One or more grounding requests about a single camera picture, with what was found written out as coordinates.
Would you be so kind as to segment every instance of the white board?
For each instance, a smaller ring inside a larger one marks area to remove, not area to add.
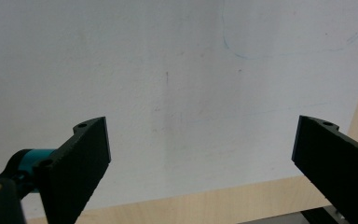
[[[0,172],[106,116],[88,208],[299,175],[298,116],[357,99],[358,1],[0,1]]]

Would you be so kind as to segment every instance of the whiteboard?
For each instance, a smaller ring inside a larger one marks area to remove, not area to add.
[[[357,99],[358,1],[0,1],[0,172],[106,116],[87,208],[300,175],[298,116],[345,133]]]

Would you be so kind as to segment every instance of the white surface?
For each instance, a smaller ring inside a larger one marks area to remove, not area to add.
[[[357,99],[358,1],[0,1],[0,172],[106,116],[88,208],[298,175],[298,116]]]

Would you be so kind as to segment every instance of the wooden strip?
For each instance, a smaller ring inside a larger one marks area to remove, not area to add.
[[[358,106],[349,136],[358,141]],[[329,202],[305,176],[296,176],[236,188],[89,210],[83,212],[77,223],[234,224],[327,205]],[[35,218],[28,223],[47,222],[45,218]]]

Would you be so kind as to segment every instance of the light wood surface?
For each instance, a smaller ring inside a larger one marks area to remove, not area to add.
[[[349,136],[358,141],[358,106]],[[84,211],[77,223],[234,224],[329,205],[305,176]],[[28,221],[47,223],[45,218]]]

